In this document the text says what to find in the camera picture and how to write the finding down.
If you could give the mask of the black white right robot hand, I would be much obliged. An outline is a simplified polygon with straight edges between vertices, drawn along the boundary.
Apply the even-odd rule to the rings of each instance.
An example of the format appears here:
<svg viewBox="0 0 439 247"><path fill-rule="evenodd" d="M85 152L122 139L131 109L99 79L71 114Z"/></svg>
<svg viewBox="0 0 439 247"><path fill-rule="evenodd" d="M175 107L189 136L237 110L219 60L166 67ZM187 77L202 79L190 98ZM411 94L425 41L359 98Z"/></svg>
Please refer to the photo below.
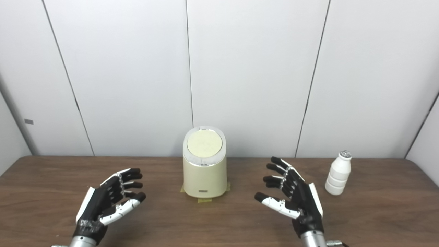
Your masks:
<svg viewBox="0 0 439 247"><path fill-rule="evenodd" d="M314 183L307 183L299 172L282 158L271 157L268 170L279 176L264 176L267 188L276 188L287 197L285 200L257 192L254 198L279 214L291 218L298 237L306 232L324 233L323 208Z"/></svg>

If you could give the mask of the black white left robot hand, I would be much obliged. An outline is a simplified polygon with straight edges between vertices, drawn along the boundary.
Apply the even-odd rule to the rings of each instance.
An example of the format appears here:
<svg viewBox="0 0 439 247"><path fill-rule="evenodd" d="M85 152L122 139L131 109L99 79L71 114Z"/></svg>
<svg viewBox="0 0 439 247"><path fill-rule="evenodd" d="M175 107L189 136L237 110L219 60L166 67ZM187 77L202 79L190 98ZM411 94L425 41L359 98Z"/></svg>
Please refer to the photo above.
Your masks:
<svg viewBox="0 0 439 247"><path fill-rule="evenodd" d="M97 247L105 237L110 224L126 216L145 199L141 189L141 169L129 168L118 171L107 178L99 187L90 187L75 218L75 231L71 247Z"/></svg>

